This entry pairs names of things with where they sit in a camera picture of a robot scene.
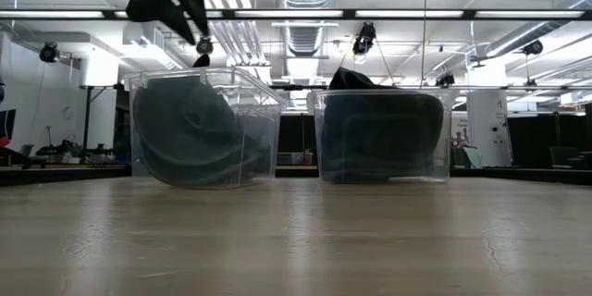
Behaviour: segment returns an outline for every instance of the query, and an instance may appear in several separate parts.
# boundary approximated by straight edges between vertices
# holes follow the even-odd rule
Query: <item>ceiling light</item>
[[[299,19],[299,18],[340,18],[342,10],[238,10],[237,18]]]
[[[0,19],[102,19],[98,10],[0,10]]]
[[[356,18],[459,18],[462,10],[356,10]]]
[[[115,16],[120,19],[127,19],[128,18],[128,14],[123,10],[116,11]]]
[[[272,22],[274,28],[335,28],[339,24],[336,22]]]
[[[477,11],[475,17],[480,19],[577,19],[584,15],[584,11],[540,11],[540,10],[498,10],[498,11]]]
[[[209,19],[221,19],[222,18],[222,12],[219,10],[208,10],[205,12],[205,15]]]

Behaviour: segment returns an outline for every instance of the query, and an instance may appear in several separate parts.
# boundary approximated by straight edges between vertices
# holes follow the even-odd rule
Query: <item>dark fabric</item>
[[[333,76],[333,80],[329,83],[329,90],[343,89],[396,89],[396,87],[374,84],[370,78],[362,73],[339,68]]]
[[[150,80],[132,107],[142,163],[169,185],[236,186],[261,165],[261,148],[245,132],[252,126],[199,76]]]
[[[210,56],[209,55],[201,55],[200,57],[195,60],[193,63],[194,68],[201,68],[201,67],[210,67]]]
[[[329,90],[393,89],[340,68]],[[322,177],[374,182],[429,175],[443,122],[437,97],[420,92],[335,94],[326,97]]]

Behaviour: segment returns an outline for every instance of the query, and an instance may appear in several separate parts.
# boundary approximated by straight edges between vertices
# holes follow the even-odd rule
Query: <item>clear plastic bin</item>
[[[285,103],[247,71],[143,72],[125,85],[136,180],[230,189],[274,176]]]
[[[448,91],[315,92],[321,180],[445,180],[450,174],[450,121]]]

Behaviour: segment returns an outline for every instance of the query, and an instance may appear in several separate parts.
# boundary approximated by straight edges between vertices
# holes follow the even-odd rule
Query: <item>wooden table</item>
[[[0,188],[2,295],[589,295],[592,188]]]

